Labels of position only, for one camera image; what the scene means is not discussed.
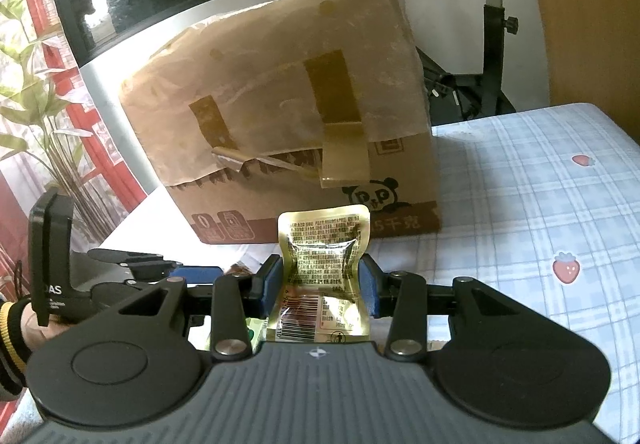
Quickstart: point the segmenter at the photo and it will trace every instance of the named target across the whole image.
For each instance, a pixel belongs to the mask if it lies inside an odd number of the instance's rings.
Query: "white wall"
[[[406,0],[418,46],[451,73],[482,72],[484,0]],[[506,35],[502,89],[517,110],[549,105],[545,43],[538,0],[504,0],[520,20]]]

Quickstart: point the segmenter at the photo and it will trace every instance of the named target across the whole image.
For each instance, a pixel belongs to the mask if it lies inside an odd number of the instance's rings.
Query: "blue and white checkered tablecloth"
[[[616,441],[635,443],[640,147],[590,104],[433,133],[442,230],[377,239],[368,252],[385,271],[417,272],[429,283],[476,277],[593,342],[612,370],[596,424]],[[255,267],[274,249],[250,246],[243,261]],[[375,321],[373,337],[384,340],[388,323]],[[445,317],[430,318],[429,337],[450,338]]]

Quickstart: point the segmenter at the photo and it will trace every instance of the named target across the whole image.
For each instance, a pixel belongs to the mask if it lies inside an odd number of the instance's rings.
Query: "cardboard box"
[[[402,0],[276,0],[190,27],[122,86],[205,243],[277,241],[286,211],[365,203],[373,236],[439,228],[422,65]]]
[[[312,150],[282,155],[308,167],[320,157]],[[437,231],[431,135],[370,143],[369,160],[372,178],[356,186],[322,189],[296,172],[251,161],[240,172],[220,170],[168,191],[204,243],[277,243],[281,213],[349,204],[369,207],[372,237]]]

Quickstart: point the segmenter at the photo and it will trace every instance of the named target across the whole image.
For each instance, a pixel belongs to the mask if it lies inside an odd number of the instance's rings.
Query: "gold food packet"
[[[280,215],[284,286],[269,317],[267,340],[369,340],[369,316],[358,286],[358,262],[369,234],[366,205]]]

